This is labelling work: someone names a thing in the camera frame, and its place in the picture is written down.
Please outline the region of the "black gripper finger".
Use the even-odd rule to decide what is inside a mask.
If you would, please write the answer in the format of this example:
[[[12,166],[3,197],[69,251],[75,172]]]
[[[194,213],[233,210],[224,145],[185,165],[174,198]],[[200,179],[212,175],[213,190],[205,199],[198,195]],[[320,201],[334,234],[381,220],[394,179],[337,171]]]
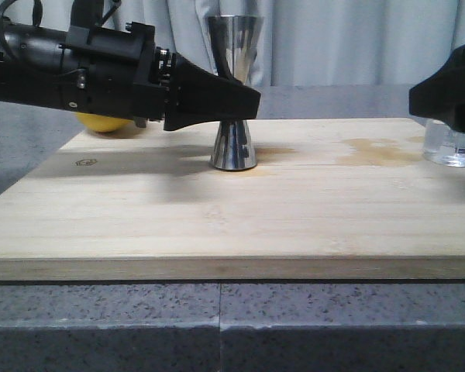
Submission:
[[[211,74],[179,53],[173,57],[168,88],[165,131],[203,122],[254,119],[260,106],[259,91]]]
[[[456,48],[432,76],[410,89],[409,113],[444,122],[465,133],[465,45]]]

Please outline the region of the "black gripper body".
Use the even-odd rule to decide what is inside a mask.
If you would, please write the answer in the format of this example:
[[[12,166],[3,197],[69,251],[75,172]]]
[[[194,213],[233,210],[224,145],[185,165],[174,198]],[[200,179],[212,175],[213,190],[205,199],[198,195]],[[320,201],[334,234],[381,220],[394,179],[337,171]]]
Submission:
[[[175,54],[156,46],[153,26],[132,22],[129,28],[69,27],[62,71],[78,71],[59,86],[65,109],[135,119],[140,127],[164,118]]]

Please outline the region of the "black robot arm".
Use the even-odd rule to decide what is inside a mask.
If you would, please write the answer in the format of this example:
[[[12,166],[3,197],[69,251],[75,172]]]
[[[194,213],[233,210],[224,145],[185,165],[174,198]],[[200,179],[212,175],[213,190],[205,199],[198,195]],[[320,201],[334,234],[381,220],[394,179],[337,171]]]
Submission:
[[[42,2],[32,22],[13,22],[0,4],[0,102],[109,118],[167,131],[203,122],[254,119],[260,93],[231,74],[211,74],[155,44],[151,25],[105,28],[114,9],[76,1],[67,31],[44,28]]]

